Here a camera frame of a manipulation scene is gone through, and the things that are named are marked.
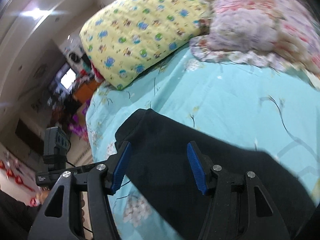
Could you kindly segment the left hand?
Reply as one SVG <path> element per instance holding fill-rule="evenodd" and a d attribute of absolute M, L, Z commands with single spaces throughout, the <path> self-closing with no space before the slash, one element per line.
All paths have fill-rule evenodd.
<path fill-rule="evenodd" d="M 43 190 L 41 193 L 38 193 L 36 195 L 36 198 L 39 200 L 40 204 L 43 205 L 46 198 L 49 196 L 49 194 L 50 194 L 49 190 Z M 81 196 L 81 220 L 82 220 L 82 222 L 84 222 L 85 221 L 85 218 L 84 218 L 85 212 L 84 212 L 83 208 L 85 206 L 85 201 L 84 201 L 83 193 L 81 193 L 80 196 Z"/>

